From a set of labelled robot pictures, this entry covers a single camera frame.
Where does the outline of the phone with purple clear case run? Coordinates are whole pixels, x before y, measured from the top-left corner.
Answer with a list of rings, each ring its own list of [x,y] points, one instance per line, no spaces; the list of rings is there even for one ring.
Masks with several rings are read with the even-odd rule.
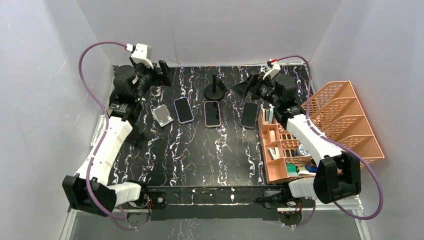
[[[258,115],[259,105],[255,102],[245,102],[242,109],[240,126],[243,128],[254,129]]]

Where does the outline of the black round phone stand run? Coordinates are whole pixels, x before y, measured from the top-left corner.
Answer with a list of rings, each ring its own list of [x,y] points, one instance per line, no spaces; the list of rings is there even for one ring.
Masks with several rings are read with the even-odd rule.
[[[212,83],[206,86],[203,91],[204,97],[209,101],[221,101],[228,91],[222,80],[218,80],[217,75],[212,75]]]

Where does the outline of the phone with pink case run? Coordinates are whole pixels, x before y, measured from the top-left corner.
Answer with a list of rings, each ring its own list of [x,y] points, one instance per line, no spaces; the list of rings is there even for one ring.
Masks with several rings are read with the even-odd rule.
[[[204,103],[204,122],[207,128],[218,128],[222,125],[218,101],[206,101]]]

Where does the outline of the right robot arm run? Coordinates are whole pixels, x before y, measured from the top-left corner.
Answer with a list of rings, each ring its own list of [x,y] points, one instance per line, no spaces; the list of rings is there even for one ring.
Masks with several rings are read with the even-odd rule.
[[[309,198],[329,204],[361,192],[360,159],[325,140],[325,135],[314,127],[296,102],[298,87],[293,76],[279,75],[272,82],[268,76],[252,74],[231,89],[242,98],[251,95],[253,100],[271,103],[276,121],[306,148],[317,164],[314,178],[292,180],[280,193],[259,197],[257,203],[276,202],[295,207],[302,198]]]

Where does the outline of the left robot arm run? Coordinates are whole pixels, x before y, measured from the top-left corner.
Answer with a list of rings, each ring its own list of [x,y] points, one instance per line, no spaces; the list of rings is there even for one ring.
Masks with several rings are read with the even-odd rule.
[[[103,217],[112,217],[113,210],[132,203],[147,206],[152,198],[147,185],[130,180],[109,185],[109,174],[124,143],[138,145],[144,140],[136,126],[142,111],[142,100],[152,86],[172,86],[170,67],[159,60],[151,68],[142,63],[118,66],[113,72],[113,90],[109,97],[100,134],[91,152],[74,175],[66,175],[62,187],[72,209]]]

